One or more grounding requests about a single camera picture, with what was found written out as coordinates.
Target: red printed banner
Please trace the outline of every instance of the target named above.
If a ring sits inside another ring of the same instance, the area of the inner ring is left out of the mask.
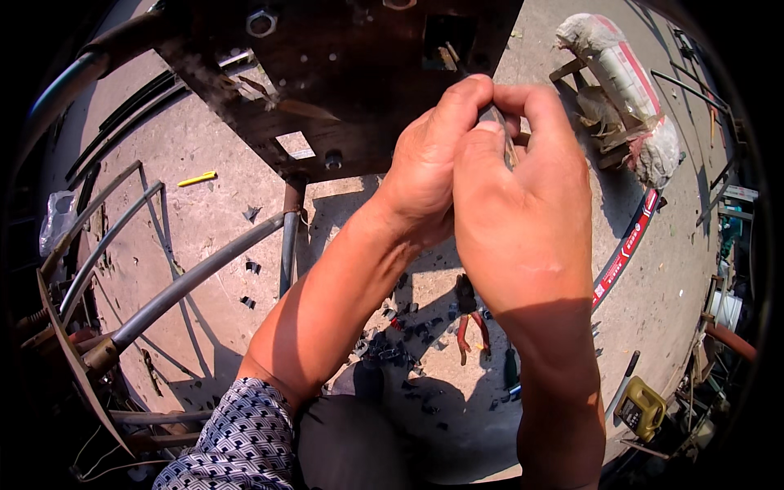
[[[615,281],[626,268],[629,260],[640,244],[642,235],[648,228],[651,221],[651,215],[659,203],[660,193],[656,189],[648,189],[643,196],[642,202],[637,207],[637,212],[634,213],[634,218],[623,234],[623,239],[615,248],[612,258],[604,266],[599,277],[593,282],[593,302],[591,303],[591,310],[596,310],[599,303],[602,302],[604,297],[610,292],[610,288],[615,284]]]

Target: white bucket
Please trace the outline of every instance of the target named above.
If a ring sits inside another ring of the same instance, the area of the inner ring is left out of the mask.
[[[734,332],[735,327],[738,326],[738,317],[740,317],[740,307],[743,305],[743,301],[738,297],[725,295],[724,302],[721,304],[721,311],[719,311],[720,300],[721,291],[713,292],[710,314],[716,318],[716,323],[724,325],[731,332]]]

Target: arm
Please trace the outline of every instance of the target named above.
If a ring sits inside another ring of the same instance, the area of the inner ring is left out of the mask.
[[[482,122],[455,152],[455,236],[474,287],[521,358],[523,478],[596,488],[604,458],[590,333],[591,195],[586,159],[552,89],[497,85],[495,104],[532,129],[503,164],[501,127]]]
[[[318,396],[405,268],[452,234],[454,147],[491,97],[490,78],[467,78],[403,131],[378,191],[267,315],[238,378],[267,381],[294,410]]]

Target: yellow plastic jug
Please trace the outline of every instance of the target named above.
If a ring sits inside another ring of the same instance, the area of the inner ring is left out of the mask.
[[[667,412],[667,403],[654,390],[634,376],[629,380],[615,415],[618,416],[640,439],[649,442],[656,429],[662,425]]]

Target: blue and white patterned shirt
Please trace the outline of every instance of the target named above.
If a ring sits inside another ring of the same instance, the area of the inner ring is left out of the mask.
[[[261,379],[237,379],[196,446],[155,478],[153,489],[291,490],[291,407]]]

